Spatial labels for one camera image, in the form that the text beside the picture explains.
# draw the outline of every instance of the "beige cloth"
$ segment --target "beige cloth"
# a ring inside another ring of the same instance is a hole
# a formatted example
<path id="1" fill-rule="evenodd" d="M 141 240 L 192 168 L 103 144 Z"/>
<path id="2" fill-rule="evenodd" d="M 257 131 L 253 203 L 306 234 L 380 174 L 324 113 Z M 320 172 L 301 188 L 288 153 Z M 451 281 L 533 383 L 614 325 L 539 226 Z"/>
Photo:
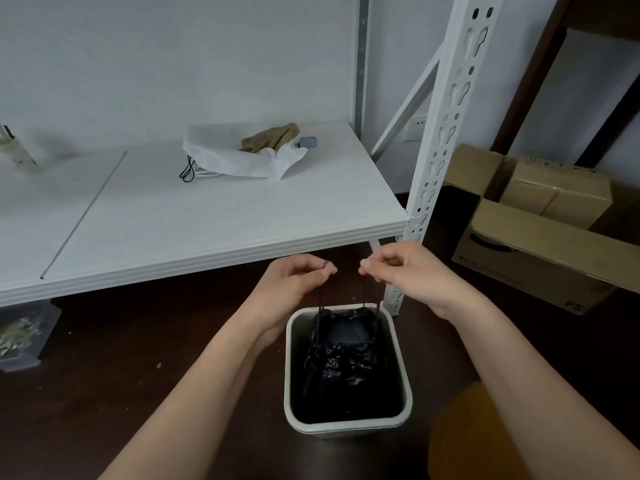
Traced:
<path id="1" fill-rule="evenodd" d="M 241 149 L 244 152 L 250 153 L 257 153 L 263 148 L 273 148 L 278 151 L 283 144 L 287 144 L 299 134 L 300 129 L 295 123 L 289 123 L 288 125 L 277 128 L 269 128 L 248 138 L 242 138 L 240 142 L 242 145 Z"/>
<path id="2" fill-rule="evenodd" d="M 482 382 L 438 415 L 429 441 L 431 480 L 531 480 Z"/>

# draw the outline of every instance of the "electrical outlet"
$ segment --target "electrical outlet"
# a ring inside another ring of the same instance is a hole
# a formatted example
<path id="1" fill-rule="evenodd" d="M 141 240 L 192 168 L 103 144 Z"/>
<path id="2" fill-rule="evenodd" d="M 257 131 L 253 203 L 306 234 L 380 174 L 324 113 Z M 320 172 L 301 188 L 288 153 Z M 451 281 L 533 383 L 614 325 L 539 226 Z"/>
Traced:
<path id="1" fill-rule="evenodd" d="M 412 117 L 407 123 L 404 140 L 414 141 L 417 139 L 422 139 L 422 135 L 424 134 L 424 124 L 426 122 L 427 122 L 426 116 Z"/>

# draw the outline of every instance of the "shelf surface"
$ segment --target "shelf surface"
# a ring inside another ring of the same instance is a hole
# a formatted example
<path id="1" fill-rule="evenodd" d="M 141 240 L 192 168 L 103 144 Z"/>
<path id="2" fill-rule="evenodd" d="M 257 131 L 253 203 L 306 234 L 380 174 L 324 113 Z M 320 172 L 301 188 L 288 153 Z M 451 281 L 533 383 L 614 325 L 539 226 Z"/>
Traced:
<path id="1" fill-rule="evenodd" d="M 0 165 L 0 290 L 38 285 L 123 150 L 56 159 L 36 176 Z"/>
<path id="2" fill-rule="evenodd" d="M 231 266 L 388 237 L 406 212 L 347 123 L 303 127 L 318 147 L 279 181 L 184 183 L 182 142 L 129 149 L 45 275 L 50 293 Z"/>

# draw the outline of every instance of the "cardboard box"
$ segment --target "cardboard box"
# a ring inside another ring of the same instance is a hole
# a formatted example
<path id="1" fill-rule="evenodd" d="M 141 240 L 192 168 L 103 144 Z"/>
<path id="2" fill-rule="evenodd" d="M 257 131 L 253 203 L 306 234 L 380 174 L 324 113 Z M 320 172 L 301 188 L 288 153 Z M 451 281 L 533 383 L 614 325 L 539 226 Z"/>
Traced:
<path id="1" fill-rule="evenodd" d="M 518 158 L 500 203 L 588 229 L 612 202 L 608 177 L 594 170 Z"/>
<path id="2" fill-rule="evenodd" d="M 577 315 L 617 287 L 640 292 L 640 237 L 629 231 L 640 191 L 627 186 L 596 233 L 497 202 L 516 167 L 466 144 L 454 152 L 444 183 L 477 196 L 477 206 L 452 260 Z"/>

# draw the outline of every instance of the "brown floor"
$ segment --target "brown floor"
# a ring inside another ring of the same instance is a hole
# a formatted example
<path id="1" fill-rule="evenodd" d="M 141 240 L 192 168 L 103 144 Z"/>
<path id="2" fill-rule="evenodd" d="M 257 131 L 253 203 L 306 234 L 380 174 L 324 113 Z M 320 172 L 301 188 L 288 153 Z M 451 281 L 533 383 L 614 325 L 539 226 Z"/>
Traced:
<path id="1" fill-rule="evenodd" d="M 441 197 L 425 244 L 451 256 L 464 223 Z M 341 273 L 326 305 L 362 299 L 356 273 L 366 244 L 318 252 Z M 252 263 L 59 298 L 63 313 L 42 364 L 0 375 L 0 478 L 96 478 L 235 311 L 267 263 Z M 619 292 L 585 317 L 453 266 L 487 294 L 571 384 L 640 445 L 640 297 Z M 309 296 L 302 306 L 316 306 Z M 211 478 L 426 476 L 429 425 L 477 378 L 455 330 L 405 300 L 396 320 L 412 386 L 402 427 L 346 440 L 295 432 L 282 407 L 284 337 L 259 359 L 240 398 Z"/>

